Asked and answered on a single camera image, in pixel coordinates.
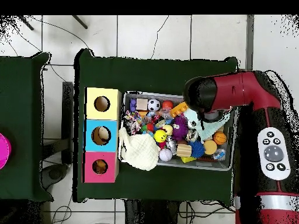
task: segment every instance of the red robot arm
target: red robot arm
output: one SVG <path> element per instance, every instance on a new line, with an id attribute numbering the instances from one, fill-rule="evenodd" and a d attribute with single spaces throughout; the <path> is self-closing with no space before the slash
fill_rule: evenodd
<path id="1" fill-rule="evenodd" d="M 241 163 L 241 170 L 254 172 L 235 199 L 236 224 L 249 224 L 242 219 L 245 215 L 253 216 L 251 224 L 299 224 L 295 158 L 280 99 L 267 75 L 253 71 L 193 78 L 186 83 L 183 96 L 198 113 L 252 106 L 253 142 L 241 147 L 251 149 L 243 152 L 246 164 Z"/>

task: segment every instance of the pink bowl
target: pink bowl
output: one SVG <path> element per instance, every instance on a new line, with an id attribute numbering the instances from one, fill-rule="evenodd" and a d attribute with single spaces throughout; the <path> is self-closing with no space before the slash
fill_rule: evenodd
<path id="1" fill-rule="evenodd" d="M 11 154 L 12 147 L 9 140 L 0 133 L 0 169 L 2 169 Z"/>

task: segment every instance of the black cable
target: black cable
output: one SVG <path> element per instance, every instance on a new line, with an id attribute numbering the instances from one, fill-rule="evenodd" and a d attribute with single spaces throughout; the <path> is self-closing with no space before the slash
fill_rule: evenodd
<path id="1" fill-rule="evenodd" d="M 160 27 L 160 29 L 157 31 L 157 39 L 156 39 L 156 42 L 155 42 L 154 50 L 153 50 L 153 52 L 152 52 L 152 57 L 154 56 L 154 53 L 155 53 L 156 43 L 157 43 L 157 41 L 158 41 L 158 33 L 159 33 L 159 31 L 163 28 L 163 26 L 164 26 L 165 22 L 167 21 L 168 17 L 169 17 L 169 15 L 168 15 L 167 18 L 165 19 L 163 25 L 162 25 L 162 26 Z"/>
<path id="2" fill-rule="evenodd" d="M 32 18 L 33 20 L 36 20 L 36 21 L 38 21 L 38 22 L 43 22 L 43 23 L 45 23 L 45 24 L 48 24 L 48 25 L 51 25 L 51 26 L 54 26 L 54 27 L 57 27 L 57 28 L 59 28 L 59 29 L 62 29 L 62 30 L 64 30 L 64 31 L 66 31 L 66 32 L 68 32 L 68 33 L 70 33 L 70 34 L 72 34 L 72 35 L 74 35 L 75 37 L 77 37 L 78 39 L 80 39 L 85 45 L 86 45 L 86 47 L 88 48 L 88 49 L 90 49 L 89 47 L 88 47 L 88 45 L 87 45 L 87 43 L 86 42 L 84 42 L 84 40 L 83 39 L 81 39 L 80 37 L 78 37 L 76 34 L 74 34 L 74 33 L 71 33 L 70 31 L 68 31 L 68 30 L 66 30 L 66 29 L 63 29 L 62 27 L 58 27 L 58 26 L 56 26 L 56 25 L 53 25 L 53 24 L 51 24 L 51 23 L 47 23 L 47 22 L 44 22 L 44 21 L 41 21 L 41 20 L 37 20 L 37 19 L 35 19 L 35 18 L 33 18 L 32 16 L 28 16 L 28 17 L 30 17 L 30 18 Z"/>

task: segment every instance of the soccer ball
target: soccer ball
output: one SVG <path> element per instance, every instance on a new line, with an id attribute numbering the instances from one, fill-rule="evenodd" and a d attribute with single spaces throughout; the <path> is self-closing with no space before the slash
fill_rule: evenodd
<path id="1" fill-rule="evenodd" d="M 160 101 L 155 99 L 150 99 L 147 104 L 149 111 L 158 111 L 160 109 Z"/>

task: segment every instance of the orange toy block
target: orange toy block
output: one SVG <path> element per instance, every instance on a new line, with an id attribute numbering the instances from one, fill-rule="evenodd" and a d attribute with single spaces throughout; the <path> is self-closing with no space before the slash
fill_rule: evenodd
<path id="1" fill-rule="evenodd" d="M 189 107 L 187 106 L 186 102 L 182 102 L 178 104 L 176 107 L 171 109 L 170 114 L 171 117 L 176 117 L 177 115 L 181 114 L 182 112 L 186 111 Z"/>

